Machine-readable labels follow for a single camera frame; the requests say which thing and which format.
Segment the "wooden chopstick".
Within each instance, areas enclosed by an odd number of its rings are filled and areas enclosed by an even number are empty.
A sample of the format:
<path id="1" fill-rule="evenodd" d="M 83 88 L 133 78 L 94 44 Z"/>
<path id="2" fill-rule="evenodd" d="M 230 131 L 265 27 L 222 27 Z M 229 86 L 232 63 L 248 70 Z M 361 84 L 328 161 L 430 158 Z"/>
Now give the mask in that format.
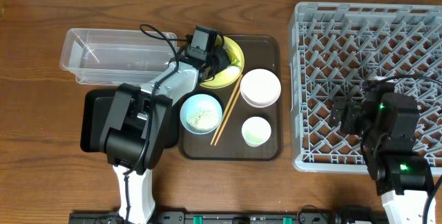
<path id="1" fill-rule="evenodd" d="M 220 139 L 220 136 L 222 135 L 222 132 L 224 131 L 224 128 L 227 124 L 227 121 L 233 111 L 234 106 L 236 105 L 236 102 L 238 101 L 239 94 L 240 94 L 240 83 L 242 81 L 243 74 L 241 74 L 236 82 L 236 85 L 232 91 L 231 97 L 229 98 L 229 101 L 227 102 L 227 105 L 224 109 L 224 113 L 222 115 L 221 123 L 215 130 L 215 133 L 213 135 L 213 138 L 211 140 L 210 145 L 216 146 L 218 143 L 218 140 Z"/>
<path id="2" fill-rule="evenodd" d="M 239 96 L 240 96 L 240 86 L 237 86 L 231 100 L 227 104 L 228 109 L 227 109 L 226 115 L 223 117 L 222 124 L 220 125 L 220 128 L 216 131 L 215 136 L 213 137 L 213 141 L 211 144 L 215 147 L 217 146 L 219 139 L 220 139 L 220 137 L 221 137 L 226 125 L 227 125 L 227 122 L 229 121 L 229 118 L 231 117 L 231 114 L 233 113 L 233 109 L 236 105 L 236 102 L 238 101 Z"/>

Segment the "pink white bowl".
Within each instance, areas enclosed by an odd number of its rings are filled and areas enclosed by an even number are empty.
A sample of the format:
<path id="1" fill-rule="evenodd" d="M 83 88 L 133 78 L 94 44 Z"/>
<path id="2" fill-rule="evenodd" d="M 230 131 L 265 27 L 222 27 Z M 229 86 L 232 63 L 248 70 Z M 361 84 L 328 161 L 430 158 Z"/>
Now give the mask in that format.
<path id="1" fill-rule="evenodd" d="M 254 108 L 271 106 L 282 91 L 278 77 L 263 68 L 249 71 L 240 83 L 240 94 L 246 103 Z"/>

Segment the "light blue bowl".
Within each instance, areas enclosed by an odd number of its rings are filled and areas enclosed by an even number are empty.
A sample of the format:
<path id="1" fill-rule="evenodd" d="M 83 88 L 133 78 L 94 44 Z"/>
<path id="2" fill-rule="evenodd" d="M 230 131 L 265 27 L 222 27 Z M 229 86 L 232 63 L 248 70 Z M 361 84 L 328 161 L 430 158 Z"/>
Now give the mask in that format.
<path id="1" fill-rule="evenodd" d="M 207 134 L 207 133 L 211 132 L 210 131 L 210 132 L 206 132 L 206 133 L 196 133 L 196 132 L 192 131 L 190 129 L 189 125 L 187 124 L 186 119 L 187 119 L 188 115 L 192 114 L 194 111 L 197 111 L 198 109 L 211 109 L 211 110 L 216 111 L 220 117 L 219 124 L 221 123 L 222 107 L 221 107 L 220 103 L 213 96 L 210 96 L 207 94 L 192 95 L 184 102 L 184 104 L 182 105 L 182 107 L 180 109 L 180 120 L 181 120 L 182 125 L 184 126 L 184 128 L 187 131 L 194 133 L 194 134 Z"/>

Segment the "pile of rice leftovers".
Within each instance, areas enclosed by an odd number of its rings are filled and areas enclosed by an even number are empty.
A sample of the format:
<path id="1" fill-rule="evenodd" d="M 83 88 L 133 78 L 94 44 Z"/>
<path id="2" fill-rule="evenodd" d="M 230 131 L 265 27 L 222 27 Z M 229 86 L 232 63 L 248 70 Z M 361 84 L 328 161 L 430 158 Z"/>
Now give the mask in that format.
<path id="1" fill-rule="evenodd" d="M 187 124 L 196 133 L 206 133 L 217 127 L 220 121 L 218 113 L 211 109 L 198 109 L 188 115 Z"/>

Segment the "white green cup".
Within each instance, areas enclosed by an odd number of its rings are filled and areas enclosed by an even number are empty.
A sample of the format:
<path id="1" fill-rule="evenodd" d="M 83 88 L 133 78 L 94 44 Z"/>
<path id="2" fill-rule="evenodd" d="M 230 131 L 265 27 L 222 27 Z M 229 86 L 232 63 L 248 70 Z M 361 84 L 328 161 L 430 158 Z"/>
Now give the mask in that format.
<path id="1" fill-rule="evenodd" d="M 250 147 L 259 147 L 270 139 L 271 125 L 264 118 L 251 117 L 243 123 L 241 134 Z"/>

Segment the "green white food wrapper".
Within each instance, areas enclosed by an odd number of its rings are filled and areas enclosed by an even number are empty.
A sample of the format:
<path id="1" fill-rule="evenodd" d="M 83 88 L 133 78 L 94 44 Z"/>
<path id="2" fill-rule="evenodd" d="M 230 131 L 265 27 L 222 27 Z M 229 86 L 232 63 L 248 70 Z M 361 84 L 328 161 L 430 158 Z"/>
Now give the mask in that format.
<path id="1" fill-rule="evenodd" d="M 239 46 L 236 44 L 224 44 L 223 49 L 229 57 L 230 66 L 240 68 L 240 59 L 238 58 Z"/>

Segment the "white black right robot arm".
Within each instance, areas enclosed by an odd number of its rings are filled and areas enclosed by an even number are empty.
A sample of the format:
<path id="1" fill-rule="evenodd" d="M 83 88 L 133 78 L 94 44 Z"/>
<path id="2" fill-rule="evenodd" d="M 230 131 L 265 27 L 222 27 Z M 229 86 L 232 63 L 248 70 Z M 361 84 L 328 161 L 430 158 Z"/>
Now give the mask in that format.
<path id="1" fill-rule="evenodd" d="M 428 161 L 413 150 L 420 119 L 417 101 L 395 83 L 368 81 L 365 99 L 334 98 L 329 124 L 358 136 L 361 153 L 389 223 L 435 223 L 434 181 Z"/>

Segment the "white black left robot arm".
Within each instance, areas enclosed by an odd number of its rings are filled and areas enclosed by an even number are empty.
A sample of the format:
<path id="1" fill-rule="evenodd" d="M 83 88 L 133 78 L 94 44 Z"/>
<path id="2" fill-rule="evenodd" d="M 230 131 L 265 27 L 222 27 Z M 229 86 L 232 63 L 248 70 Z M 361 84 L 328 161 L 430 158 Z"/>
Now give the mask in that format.
<path id="1" fill-rule="evenodd" d="M 235 62 L 236 56 L 224 45 L 211 51 L 181 48 L 168 68 L 151 81 L 117 87 L 99 137 L 99 151 L 106 154 L 119 181 L 121 223 L 147 223 L 153 215 L 152 170 L 169 135 L 173 106 Z"/>

